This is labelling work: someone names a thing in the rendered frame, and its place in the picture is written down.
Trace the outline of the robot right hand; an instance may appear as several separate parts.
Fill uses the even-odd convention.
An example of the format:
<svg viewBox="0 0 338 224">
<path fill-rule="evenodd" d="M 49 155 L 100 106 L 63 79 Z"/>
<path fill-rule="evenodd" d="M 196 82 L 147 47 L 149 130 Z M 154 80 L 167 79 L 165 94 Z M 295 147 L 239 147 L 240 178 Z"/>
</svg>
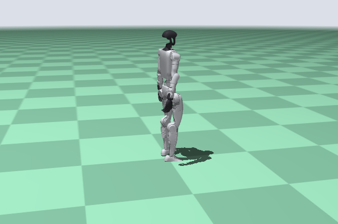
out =
<svg viewBox="0 0 338 224">
<path fill-rule="evenodd" d="M 173 105 L 172 105 L 172 100 L 173 100 L 173 98 L 170 98 L 170 93 L 168 93 L 168 95 L 167 95 L 167 102 L 166 102 L 166 104 L 165 104 L 165 107 L 164 107 L 164 109 L 162 109 L 162 111 L 163 112 L 165 112 L 165 113 L 168 113 L 171 109 L 172 109 L 172 107 L 173 107 Z"/>
</svg>

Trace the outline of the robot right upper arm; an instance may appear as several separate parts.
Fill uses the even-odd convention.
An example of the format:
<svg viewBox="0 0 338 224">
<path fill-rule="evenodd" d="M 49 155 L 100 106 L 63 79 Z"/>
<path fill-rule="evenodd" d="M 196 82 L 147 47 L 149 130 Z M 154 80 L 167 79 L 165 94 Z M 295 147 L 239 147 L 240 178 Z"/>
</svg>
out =
<svg viewBox="0 0 338 224">
<path fill-rule="evenodd" d="M 176 74 L 179 68 L 180 55 L 176 52 L 172 52 L 171 60 L 172 60 L 171 78 L 173 78 L 174 74 Z"/>
</svg>

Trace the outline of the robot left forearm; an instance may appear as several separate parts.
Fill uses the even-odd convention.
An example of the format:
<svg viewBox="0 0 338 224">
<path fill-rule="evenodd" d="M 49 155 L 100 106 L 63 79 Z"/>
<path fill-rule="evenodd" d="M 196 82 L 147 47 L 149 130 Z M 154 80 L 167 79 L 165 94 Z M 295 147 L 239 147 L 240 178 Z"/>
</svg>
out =
<svg viewBox="0 0 338 224">
<path fill-rule="evenodd" d="M 161 76 L 161 73 L 157 71 L 157 84 L 159 85 L 159 88 L 162 88 L 163 85 L 163 78 Z"/>
</svg>

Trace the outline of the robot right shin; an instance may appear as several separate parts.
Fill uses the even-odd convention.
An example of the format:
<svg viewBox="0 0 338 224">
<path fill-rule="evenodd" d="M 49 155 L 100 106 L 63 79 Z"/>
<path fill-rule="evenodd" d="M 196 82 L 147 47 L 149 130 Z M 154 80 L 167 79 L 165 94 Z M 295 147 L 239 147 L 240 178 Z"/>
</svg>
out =
<svg viewBox="0 0 338 224">
<path fill-rule="evenodd" d="M 170 125 L 168 128 L 168 144 L 170 147 L 170 157 L 174 157 L 174 152 L 176 148 L 176 143 L 177 143 L 177 136 L 178 136 L 178 129 L 176 130 L 175 125 Z"/>
</svg>

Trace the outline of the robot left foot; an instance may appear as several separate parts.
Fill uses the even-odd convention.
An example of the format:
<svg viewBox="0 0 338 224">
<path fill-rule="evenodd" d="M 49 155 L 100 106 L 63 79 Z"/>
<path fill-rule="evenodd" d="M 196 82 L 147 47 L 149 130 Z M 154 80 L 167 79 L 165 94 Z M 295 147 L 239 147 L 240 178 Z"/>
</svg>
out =
<svg viewBox="0 0 338 224">
<path fill-rule="evenodd" d="M 167 147 L 168 148 L 168 147 Z M 175 151 L 176 151 L 177 149 L 175 148 Z M 170 153 L 170 148 L 168 149 L 168 150 L 166 150 L 165 148 L 164 149 L 162 149 L 162 151 L 161 151 L 161 155 L 167 155 L 167 154 L 169 154 Z"/>
</svg>

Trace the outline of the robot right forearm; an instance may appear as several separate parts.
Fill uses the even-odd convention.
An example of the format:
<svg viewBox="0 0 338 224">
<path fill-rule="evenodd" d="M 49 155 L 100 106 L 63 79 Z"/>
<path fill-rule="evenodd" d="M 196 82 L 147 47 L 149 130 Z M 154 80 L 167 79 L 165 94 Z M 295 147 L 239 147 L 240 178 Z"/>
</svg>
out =
<svg viewBox="0 0 338 224">
<path fill-rule="evenodd" d="M 170 93 L 170 98 L 173 98 L 174 97 L 174 93 L 175 93 L 175 88 L 176 88 L 176 85 L 177 85 L 177 81 L 179 79 L 179 74 L 174 74 L 172 80 L 170 81 L 170 87 L 168 89 L 168 93 Z"/>
</svg>

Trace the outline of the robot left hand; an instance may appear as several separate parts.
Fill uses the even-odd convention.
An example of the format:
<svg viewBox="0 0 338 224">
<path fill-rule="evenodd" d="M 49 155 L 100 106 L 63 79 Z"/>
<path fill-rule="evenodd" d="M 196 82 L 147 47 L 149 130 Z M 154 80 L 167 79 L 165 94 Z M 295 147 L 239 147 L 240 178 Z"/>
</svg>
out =
<svg viewBox="0 0 338 224">
<path fill-rule="evenodd" d="M 159 85 L 157 85 L 157 88 L 158 88 L 158 90 L 160 90 Z M 162 100 L 163 100 L 163 98 L 161 98 L 161 97 L 159 96 L 159 93 L 158 93 L 158 99 L 159 99 L 159 101 L 162 101 Z"/>
</svg>

